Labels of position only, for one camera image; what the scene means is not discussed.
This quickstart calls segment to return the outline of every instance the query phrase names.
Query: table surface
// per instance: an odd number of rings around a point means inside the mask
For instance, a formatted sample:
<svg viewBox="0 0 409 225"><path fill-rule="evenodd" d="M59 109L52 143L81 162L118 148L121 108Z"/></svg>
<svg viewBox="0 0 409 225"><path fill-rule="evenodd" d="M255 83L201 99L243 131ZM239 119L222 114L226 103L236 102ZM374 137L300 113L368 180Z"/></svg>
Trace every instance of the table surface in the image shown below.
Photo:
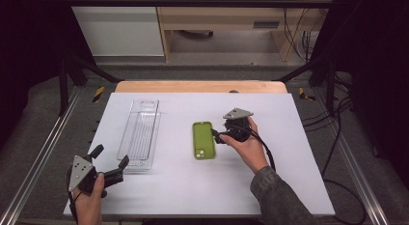
<svg viewBox="0 0 409 225"><path fill-rule="evenodd" d="M98 171L116 168L122 134L133 100L159 99L160 125L152 168L140 174L124 175L124 182L107 188L102 204L103 214L121 217L258 217L259 203L250 192L253 173L234 149L218 144L216 157L197 160L193 154L192 125L210 121L217 130L224 130L222 118L234 107L253 111L259 134L269 146L278 174L294 189L300 200L314 215L333 215L334 209L320 178L304 129L290 94L244 93L245 85L274 82L233 81L219 92L228 93L118 93L141 82L123 82L111 95L91 146L102 144L104 152L95 160ZM141 85L152 88L153 82ZM181 87L180 81L159 81L168 88ZM203 82L189 81L193 85ZM223 82L209 82L220 86ZM66 208L64 214L70 214Z"/></svg>

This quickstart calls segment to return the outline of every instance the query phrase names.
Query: green phone case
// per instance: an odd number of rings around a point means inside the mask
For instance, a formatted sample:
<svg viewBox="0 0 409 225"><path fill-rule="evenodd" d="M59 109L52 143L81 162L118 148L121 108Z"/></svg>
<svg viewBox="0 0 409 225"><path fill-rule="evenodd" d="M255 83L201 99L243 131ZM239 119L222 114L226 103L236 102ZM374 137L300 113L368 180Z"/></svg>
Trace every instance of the green phone case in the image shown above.
<svg viewBox="0 0 409 225"><path fill-rule="evenodd" d="M211 122L193 124L193 148L196 159L209 159L216 156L211 129Z"/></svg>

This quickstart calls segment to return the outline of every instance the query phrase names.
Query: human hand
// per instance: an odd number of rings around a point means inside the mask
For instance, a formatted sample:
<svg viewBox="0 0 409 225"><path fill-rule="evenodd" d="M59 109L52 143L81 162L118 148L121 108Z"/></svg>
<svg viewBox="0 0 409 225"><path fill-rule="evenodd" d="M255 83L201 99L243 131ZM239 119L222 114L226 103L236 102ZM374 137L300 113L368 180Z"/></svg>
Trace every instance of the human hand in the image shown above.
<svg viewBox="0 0 409 225"><path fill-rule="evenodd" d="M99 174L95 180L94 189L91 196L88 196L76 187L73 190L75 200L78 225L100 225L101 217L101 194L105 185L103 174Z"/></svg>
<svg viewBox="0 0 409 225"><path fill-rule="evenodd" d="M251 117L248 117L247 119L249 120L252 130L259 133L258 127L253 119ZM244 142L238 142L228 135L220 135L220 138L238 152L244 163L250 167L253 173L256 174L260 169L268 166L262 144L253 135L251 135L249 139Z"/></svg>

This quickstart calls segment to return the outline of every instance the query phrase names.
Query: plastic container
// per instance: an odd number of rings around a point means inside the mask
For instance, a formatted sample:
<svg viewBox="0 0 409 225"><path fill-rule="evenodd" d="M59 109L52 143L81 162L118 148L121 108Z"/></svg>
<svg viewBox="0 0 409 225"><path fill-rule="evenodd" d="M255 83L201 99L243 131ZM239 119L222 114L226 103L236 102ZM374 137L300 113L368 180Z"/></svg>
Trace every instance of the plastic container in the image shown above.
<svg viewBox="0 0 409 225"><path fill-rule="evenodd" d="M147 171L153 165L154 148L159 130L159 100L137 99L132 101L118 159L125 155L129 164L124 173Z"/></svg>

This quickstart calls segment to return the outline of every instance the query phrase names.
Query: white cabinet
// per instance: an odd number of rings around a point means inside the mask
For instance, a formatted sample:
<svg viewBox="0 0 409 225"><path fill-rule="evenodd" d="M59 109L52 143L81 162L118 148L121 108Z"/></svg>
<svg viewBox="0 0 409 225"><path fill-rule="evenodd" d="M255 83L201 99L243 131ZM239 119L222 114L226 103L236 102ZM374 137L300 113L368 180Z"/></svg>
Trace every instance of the white cabinet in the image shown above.
<svg viewBox="0 0 409 225"><path fill-rule="evenodd" d="M300 31L319 31L324 19L318 9L160 7L165 54L169 56L174 30L268 30L283 61L287 61Z"/></svg>
<svg viewBox="0 0 409 225"><path fill-rule="evenodd" d="M156 8L73 7L94 56L164 56Z"/></svg>

